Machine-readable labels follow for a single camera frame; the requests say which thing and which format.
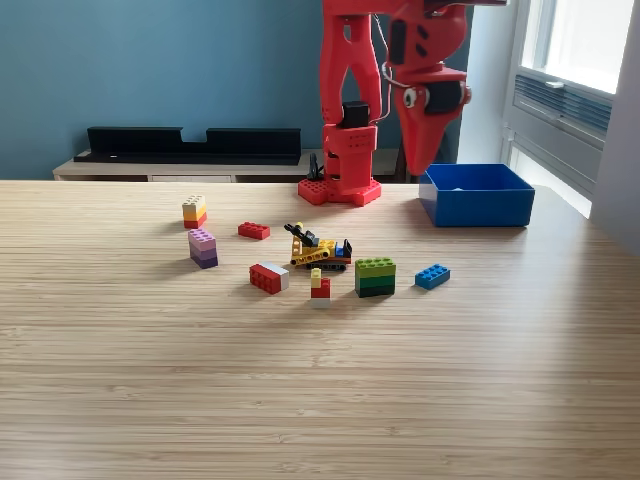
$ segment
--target blue wall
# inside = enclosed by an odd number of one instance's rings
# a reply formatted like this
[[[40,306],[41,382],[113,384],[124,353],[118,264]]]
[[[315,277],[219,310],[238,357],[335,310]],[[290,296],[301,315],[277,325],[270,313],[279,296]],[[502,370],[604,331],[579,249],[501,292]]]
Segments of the blue wall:
[[[321,44],[320,0],[0,0],[0,178],[51,178],[92,125],[300,127],[316,148]],[[380,147],[399,142],[394,115]]]

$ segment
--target robotic arm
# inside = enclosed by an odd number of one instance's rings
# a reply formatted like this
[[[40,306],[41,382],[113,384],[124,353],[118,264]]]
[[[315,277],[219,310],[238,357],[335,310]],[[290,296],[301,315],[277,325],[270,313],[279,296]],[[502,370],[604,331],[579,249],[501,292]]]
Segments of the robotic arm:
[[[388,115],[382,114],[372,15],[383,40],[377,15],[391,17],[382,75],[400,117],[409,171],[422,175],[436,156],[445,128],[471,100],[466,73],[443,63],[467,34],[465,6],[506,5],[508,0],[323,2],[320,88],[325,178],[322,183],[303,181],[298,192],[314,204],[330,201],[363,206],[381,194],[380,185],[371,178],[372,158],[377,122]],[[342,87],[349,69],[360,88],[361,101],[343,104]]]

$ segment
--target pink lego brick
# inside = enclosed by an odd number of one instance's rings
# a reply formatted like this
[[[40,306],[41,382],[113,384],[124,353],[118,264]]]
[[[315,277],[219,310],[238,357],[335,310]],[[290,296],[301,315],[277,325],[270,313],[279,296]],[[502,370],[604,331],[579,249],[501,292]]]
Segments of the pink lego brick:
[[[201,252],[216,248],[216,238],[204,228],[189,231],[189,243]]]

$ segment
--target green lego brick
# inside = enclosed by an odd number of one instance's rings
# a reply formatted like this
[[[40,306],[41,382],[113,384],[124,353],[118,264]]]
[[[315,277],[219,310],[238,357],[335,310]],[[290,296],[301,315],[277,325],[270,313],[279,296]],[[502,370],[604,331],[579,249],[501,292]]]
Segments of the green lego brick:
[[[356,288],[385,287],[396,284],[396,276],[360,278],[356,272]]]
[[[390,277],[396,274],[396,264],[390,258],[366,258],[356,261],[360,278]]]
[[[393,295],[396,293],[396,286],[385,285],[382,287],[356,288],[356,293],[360,298],[377,297],[380,295]]]

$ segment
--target blue lego brick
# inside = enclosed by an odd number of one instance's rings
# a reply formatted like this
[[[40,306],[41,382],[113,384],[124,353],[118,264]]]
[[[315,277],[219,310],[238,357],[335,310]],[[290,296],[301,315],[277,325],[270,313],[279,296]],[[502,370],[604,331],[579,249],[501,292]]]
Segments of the blue lego brick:
[[[451,270],[442,265],[434,265],[416,274],[416,285],[426,290],[433,290],[451,278]]]

